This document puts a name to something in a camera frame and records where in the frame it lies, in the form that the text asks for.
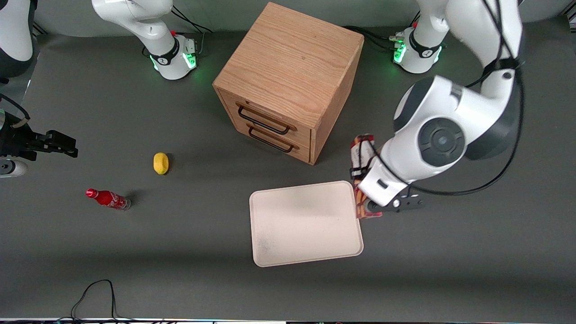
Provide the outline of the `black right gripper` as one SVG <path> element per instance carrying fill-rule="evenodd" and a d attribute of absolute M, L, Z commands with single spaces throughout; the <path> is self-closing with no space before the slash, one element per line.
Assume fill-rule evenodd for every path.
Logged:
<path fill-rule="evenodd" d="M 27 124 L 29 120 L 2 120 L 0 132 L 0 156 L 20 157 L 35 161 L 38 152 L 46 152 L 45 146 L 51 152 L 66 154 L 77 158 L 77 141 L 59 131 L 50 130 L 45 134 L 45 146 L 39 140 L 39 133 L 32 131 Z"/>

